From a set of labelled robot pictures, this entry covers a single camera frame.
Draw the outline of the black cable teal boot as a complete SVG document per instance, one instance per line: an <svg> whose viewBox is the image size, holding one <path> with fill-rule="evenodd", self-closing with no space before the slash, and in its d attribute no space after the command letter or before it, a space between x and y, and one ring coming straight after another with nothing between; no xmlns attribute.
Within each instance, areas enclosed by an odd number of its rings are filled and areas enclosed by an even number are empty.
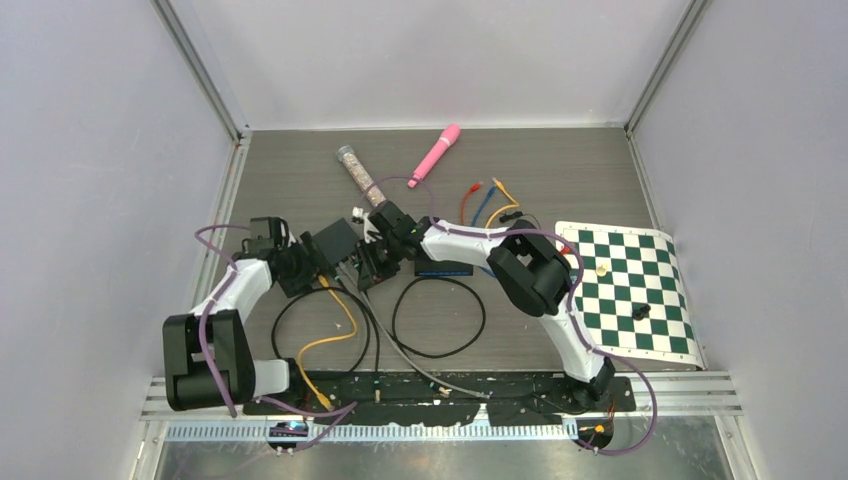
<svg viewBox="0 0 848 480"><path fill-rule="evenodd" d="M412 359L445 370L474 367L492 312L471 277L421 277L406 268L367 294Z"/></svg>
<svg viewBox="0 0 848 480"><path fill-rule="evenodd" d="M321 280L318 288L290 300L272 322L274 357L292 359L307 392L327 410L340 407L323 383L379 372L383 342L369 307L355 294Z"/></svg>

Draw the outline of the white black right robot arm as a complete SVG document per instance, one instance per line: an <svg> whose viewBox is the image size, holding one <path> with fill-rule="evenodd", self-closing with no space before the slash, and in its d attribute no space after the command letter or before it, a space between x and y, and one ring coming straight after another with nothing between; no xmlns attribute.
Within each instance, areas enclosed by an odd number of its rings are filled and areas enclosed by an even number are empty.
<svg viewBox="0 0 848 480"><path fill-rule="evenodd" d="M481 228L433 216L416 220L389 200L369 212L355 208L353 220L364 227L353 237L359 289L393 277L403 260L485 268L515 308L540 321L560 356L574 403L591 411L610 398L616 370L593 341L576 304L584 262L561 253L564 238L527 221Z"/></svg>

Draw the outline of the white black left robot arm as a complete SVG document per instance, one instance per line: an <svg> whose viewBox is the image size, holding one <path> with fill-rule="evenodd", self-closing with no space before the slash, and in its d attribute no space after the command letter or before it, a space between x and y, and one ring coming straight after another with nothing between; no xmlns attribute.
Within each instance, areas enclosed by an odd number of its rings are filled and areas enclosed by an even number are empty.
<svg viewBox="0 0 848 480"><path fill-rule="evenodd" d="M284 414L305 405L307 389L291 377L290 361L254 359L244 323L274 286L289 298L309 290L313 266L284 219L254 218L246 229L249 237L227 257L212 292L163 324L166 398L174 411L233 410L265 395Z"/></svg>

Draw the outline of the small black TP-Link switch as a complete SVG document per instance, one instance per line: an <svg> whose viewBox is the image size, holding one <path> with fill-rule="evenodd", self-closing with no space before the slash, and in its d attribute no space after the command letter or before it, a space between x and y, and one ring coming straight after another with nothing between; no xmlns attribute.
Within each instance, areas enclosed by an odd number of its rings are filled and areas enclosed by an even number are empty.
<svg viewBox="0 0 848 480"><path fill-rule="evenodd" d="M413 266L417 277L469 277L474 274L473 266L456 261L418 259Z"/></svg>

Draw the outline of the dark grey network switch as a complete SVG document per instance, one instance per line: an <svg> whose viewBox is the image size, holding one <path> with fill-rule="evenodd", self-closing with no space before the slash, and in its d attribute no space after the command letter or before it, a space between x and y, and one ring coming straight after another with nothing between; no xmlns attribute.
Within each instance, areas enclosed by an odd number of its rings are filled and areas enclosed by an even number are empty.
<svg viewBox="0 0 848 480"><path fill-rule="evenodd" d="M353 227L340 218L313 235L313 242L326 263L335 267L353 255L360 237Z"/></svg>

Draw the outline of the black power adapter with cord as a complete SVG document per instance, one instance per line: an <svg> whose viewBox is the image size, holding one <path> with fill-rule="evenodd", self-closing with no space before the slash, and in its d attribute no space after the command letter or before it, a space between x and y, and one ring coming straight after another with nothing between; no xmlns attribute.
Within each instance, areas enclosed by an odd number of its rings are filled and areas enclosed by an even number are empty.
<svg viewBox="0 0 848 480"><path fill-rule="evenodd" d="M501 214L498 217L498 220L501 224L506 224L506 223L509 223L509 222L515 222L515 221L518 221L518 220L524 220L524 221L529 222L535 229L541 228L541 224L540 224L539 220L534 215L529 214L529 213L524 213L520 210Z"/></svg>

